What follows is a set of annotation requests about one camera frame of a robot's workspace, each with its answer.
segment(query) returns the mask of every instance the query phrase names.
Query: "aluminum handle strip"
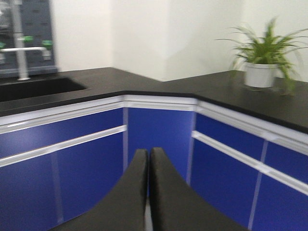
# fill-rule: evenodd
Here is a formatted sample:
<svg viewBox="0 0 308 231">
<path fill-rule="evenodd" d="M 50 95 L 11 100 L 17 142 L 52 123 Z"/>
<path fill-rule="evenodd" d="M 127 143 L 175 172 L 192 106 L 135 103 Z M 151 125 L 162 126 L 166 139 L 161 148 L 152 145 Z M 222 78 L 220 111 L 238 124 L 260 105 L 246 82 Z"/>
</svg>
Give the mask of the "aluminum handle strip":
<svg viewBox="0 0 308 231">
<path fill-rule="evenodd" d="M 39 109 L 35 111 L 23 112 L 14 115 L 2 116 L 0 119 L 0 126 L 12 123 L 19 123 L 21 121 L 37 119 L 45 116 L 56 115 L 60 113 L 83 110 L 95 106 L 104 106 L 110 103 L 119 103 L 123 101 L 123 96 L 113 96 L 110 98 L 103 98 L 98 100 L 85 101 L 80 103 L 73 103 L 68 105 L 50 107 L 46 109 Z"/>
<path fill-rule="evenodd" d="M 262 172 L 263 174 L 305 194 L 308 195 L 308 184 L 305 184 L 289 175 L 286 175 L 268 165 L 263 164 L 262 162 L 247 156 L 223 143 L 220 143 L 209 136 L 206 136 L 198 131 L 192 131 L 192 137 L 205 143 L 212 148 L 215 148 L 224 154 L 233 157 L 234 159 L 241 161 L 242 163 Z"/>
<path fill-rule="evenodd" d="M 198 100 L 195 98 L 175 97 L 175 96 L 156 96 L 156 95 L 124 95 L 124 101 L 133 102 L 153 102 L 153 103 L 180 103 L 196 105 Z"/>
<path fill-rule="evenodd" d="M 35 119 L 30 119 L 26 121 L 20 121 L 16 123 L 10 123 L 0 126 L 0 134 L 22 130 L 26 128 L 31 128 L 39 125 L 50 124 L 58 121 L 68 120 L 72 118 L 77 118 L 81 116 L 87 116 L 95 113 L 110 111 L 118 108 L 122 108 L 123 103 L 109 103 L 102 106 L 94 106 L 86 109 L 74 110 L 71 112 L 64 112 L 55 115 L 49 115 L 44 117 L 39 117 Z"/>
<path fill-rule="evenodd" d="M 125 107 L 130 108 L 146 108 L 146 109 L 162 109 L 175 111 L 194 111 L 195 105 L 181 103 L 160 103 L 160 102 L 138 102 L 126 101 Z"/>
<path fill-rule="evenodd" d="M 11 155 L 5 158 L 1 158 L 0 159 L 0 167 L 4 167 L 7 165 L 12 165 L 21 161 L 25 161 L 25 160 L 29 160 L 38 156 L 42 156 L 42 155 L 46 155 L 46 154 L 50 154 L 53 152 L 56 152 L 58 150 L 62 150 L 64 148 L 69 148 L 78 144 L 82 144 L 82 143 L 86 143 L 89 141 L 93 141 L 93 140 L 97 140 L 106 136 L 111 136 L 117 133 L 121 133 L 127 130 L 127 126 L 126 125 L 122 125 L 119 127 L 115 127 L 115 128 L 111 128 L 111 129 L 107 129 L 104 131 L 99 131 L 99 132 L 95 132 L 89 135 L 85 135 L 85 136 L 81 136 L 78 138 L 74 138 L 71 140 L 67 140 L 64 142 L 60 142 L 60 143 L 56 143 L 53 145 L 49 145 L 46 147 L 42 147 L 42 148 L 37 148 L 28 152 L 24 152 L 24 153 L 20 153 L 20 154 L 15 154 L 15 155 Z"/>
</svg>

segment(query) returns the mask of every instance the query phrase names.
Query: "spider plant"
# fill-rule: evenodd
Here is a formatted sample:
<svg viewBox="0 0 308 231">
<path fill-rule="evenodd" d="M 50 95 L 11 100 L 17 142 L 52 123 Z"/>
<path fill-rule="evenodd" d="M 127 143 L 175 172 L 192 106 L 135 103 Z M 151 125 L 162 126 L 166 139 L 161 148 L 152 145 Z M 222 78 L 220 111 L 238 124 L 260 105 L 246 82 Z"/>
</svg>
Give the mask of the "spider plant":
<svg viewBox="0 0 308 231">
<path fill-rule="evenodd" d="M 293 91 L 294 82 L 290 73 L 295 73 L 293 69 L 294 64 L 287 59 L 286 55 L 293 52 L 300 59 L 298 50 L 308 47 L 306 43 L 299 41 L 298 38 L 308 37 L 299 36 L 298 34 L 308 30 L 308 28 L 291 32 L 285 36 L 275 36 L 275 23 L 276 18 L 271 19 L 267 23 L 263 37 L 258 37 L 249 26 L 238 26 L 232 27 L 235 29 L 234 33 L 239 33 L 247 37 L 248 40 L 246 42 L 240 42 L 234 39 L 222 40 L 229 40 L 236 43 L 234 50 L 237 53 L 232 62 L 233 70 L 238 70 L 245 62 L 253 64 L 276 64 L 286 80 L 287 90 Z"/>
</svg>

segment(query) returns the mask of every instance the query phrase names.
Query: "black sink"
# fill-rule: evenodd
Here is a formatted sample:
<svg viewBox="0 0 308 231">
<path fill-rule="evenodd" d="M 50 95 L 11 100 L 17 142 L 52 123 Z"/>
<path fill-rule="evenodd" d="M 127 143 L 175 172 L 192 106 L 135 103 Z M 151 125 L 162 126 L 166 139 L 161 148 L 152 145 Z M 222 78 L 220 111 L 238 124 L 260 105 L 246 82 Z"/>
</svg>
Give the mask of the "black sink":
<svg viewBox="0 0 308 231">
<path fill-rule="evenodd" d="M 11 84 L 0 85 L 0 102 L 84 89 L 86 89 L 84 86 L 69 78 L 14 82 Z"/>
</svg>

